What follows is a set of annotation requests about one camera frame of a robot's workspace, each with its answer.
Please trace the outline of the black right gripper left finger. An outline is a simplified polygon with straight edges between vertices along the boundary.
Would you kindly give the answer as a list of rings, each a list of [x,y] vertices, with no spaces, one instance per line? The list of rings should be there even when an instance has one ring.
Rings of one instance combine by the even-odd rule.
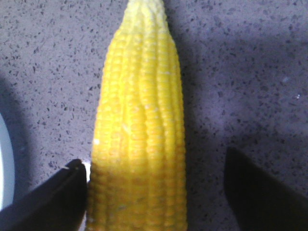
[[[87,199],[86,168],[74,159],[17,202],[1,210],[2,231],[77,231]]]

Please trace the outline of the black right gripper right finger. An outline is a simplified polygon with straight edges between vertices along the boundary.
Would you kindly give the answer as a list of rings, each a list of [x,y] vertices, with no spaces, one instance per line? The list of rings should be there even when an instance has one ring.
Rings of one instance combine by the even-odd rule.
[[[242,231],[306,231],[308,199],[229,147],[224,191]]]

